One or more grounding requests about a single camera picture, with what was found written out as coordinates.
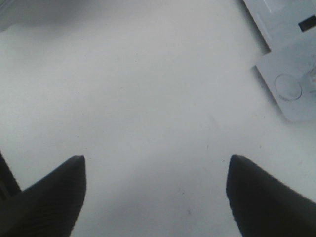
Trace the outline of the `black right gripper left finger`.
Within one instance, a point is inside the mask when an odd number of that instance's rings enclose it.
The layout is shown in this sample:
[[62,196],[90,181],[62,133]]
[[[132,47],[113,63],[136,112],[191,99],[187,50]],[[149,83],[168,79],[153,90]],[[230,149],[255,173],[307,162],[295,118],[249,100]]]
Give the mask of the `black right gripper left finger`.
[[85,157],[73,156],[21,190],[4,158],[0,159],[0,235],[69,237],[86,194]]

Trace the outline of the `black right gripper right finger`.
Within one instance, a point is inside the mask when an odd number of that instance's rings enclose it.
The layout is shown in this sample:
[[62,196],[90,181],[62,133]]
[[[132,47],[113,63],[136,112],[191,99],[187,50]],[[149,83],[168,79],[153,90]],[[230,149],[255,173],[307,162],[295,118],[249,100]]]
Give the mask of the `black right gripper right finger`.
[[232,155],[226,193],[243,237],[314,237],[316,204],[247,157]]

